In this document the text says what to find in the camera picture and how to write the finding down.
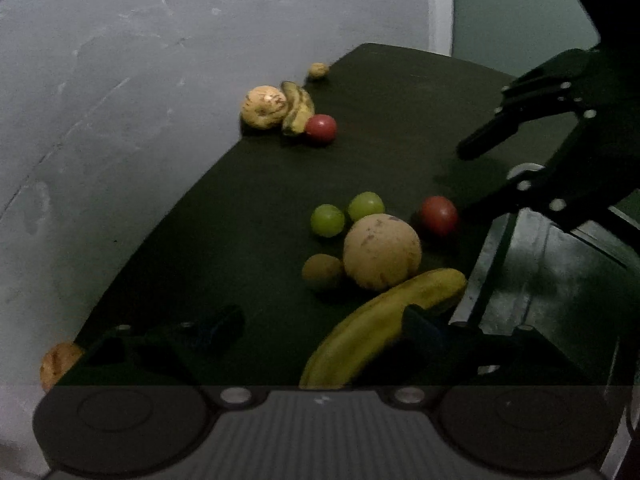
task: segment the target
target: dark tabletop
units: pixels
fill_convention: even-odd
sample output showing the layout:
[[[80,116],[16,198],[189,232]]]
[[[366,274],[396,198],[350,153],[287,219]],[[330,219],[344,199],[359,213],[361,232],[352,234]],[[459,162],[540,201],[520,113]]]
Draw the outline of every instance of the dark tabletop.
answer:
[[[346,208],[372,190],[387,212],[408,221],[429,195],[463,208],[500,186],[516,164],[544,164],[575,125],[571,115],[525,124],[478,160],[456,158],[457,143],[492,117],[512,79],[418,50],[356,48],[327,81],[307,86],[316,111],[337,120],[337,140],[313,148],[277,134],[243,137],[149,235],[76,342],[88,347],[118,324],[151,328],[237,303],[244,335],[224,357],[201,363],[207,381],[297,384],[332,327],[372,297],[347,286],[318,298],[305,287],[300,271],[309,256],[342,253],[343,237],[311,234],[313,209]],[[487,230],[463,224],[452,243],[425,243],[422,268],[455,267],[468,276]]]

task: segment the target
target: green wall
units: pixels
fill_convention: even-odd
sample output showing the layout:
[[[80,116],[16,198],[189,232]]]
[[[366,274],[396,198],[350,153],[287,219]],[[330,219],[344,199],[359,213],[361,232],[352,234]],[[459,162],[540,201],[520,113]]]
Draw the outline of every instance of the green wall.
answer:
[[[453,57],[519,76],[598,37],[578,0],[454,0]]]

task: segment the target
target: black circular disc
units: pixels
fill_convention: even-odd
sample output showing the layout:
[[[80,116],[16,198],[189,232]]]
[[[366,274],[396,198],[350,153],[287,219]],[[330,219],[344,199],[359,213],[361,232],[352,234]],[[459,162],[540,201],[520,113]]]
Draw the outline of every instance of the black circular disc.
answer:
[[[149,474],[180,460],[208,421],[207,404],[191,386],[61,386],[38,406],[33,431],[59,468]]]
[[[438,419],[463,452],[521,474],[556,474],[592,462],[614,431],[592,386],[455,386]]]

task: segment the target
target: gray ribbed panel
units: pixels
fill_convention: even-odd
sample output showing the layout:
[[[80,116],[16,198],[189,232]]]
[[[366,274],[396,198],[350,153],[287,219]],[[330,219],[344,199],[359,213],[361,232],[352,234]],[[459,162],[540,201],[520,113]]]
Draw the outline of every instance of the gray ribbed panel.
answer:
[[[148,480],[506,480],[462,458],[429,419],[375,392],[272,392],[222,415],[188,459]],[[598,480],[593,471],[558,477]],[[77,480],[55,473],[47,480]]]

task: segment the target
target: red ball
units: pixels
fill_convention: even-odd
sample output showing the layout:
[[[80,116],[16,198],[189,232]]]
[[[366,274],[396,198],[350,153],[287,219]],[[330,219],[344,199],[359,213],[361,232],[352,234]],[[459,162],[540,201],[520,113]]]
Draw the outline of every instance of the red ball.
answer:
[[[420,208],[422,224],[433,234],[445,237],[458,227],[458,211],[451,200],[443,196],[431,196]]]
[[[338,124],[329,115],[316,114],[311,117],[305,126],[307,136],[319,144],[329,144],[335,139]]]

